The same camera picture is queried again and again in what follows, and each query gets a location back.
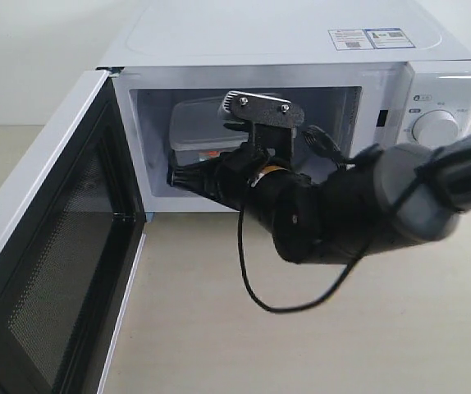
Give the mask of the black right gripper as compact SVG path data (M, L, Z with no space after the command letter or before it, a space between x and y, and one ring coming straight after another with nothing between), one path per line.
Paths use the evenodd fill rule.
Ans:
M223 205L240 205L245 188L266 166L291 170L289 161L273 157L250 143L222 153L219 157L188 165L170 165L170 186L184 190L204 190Z

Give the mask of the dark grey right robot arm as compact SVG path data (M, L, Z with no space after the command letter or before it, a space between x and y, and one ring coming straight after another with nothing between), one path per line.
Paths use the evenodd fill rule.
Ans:
M371 147L319 183L239 149L213 161L206 186L260 221L285 261L346 264L456 230L471 210L471 134L437 149Z

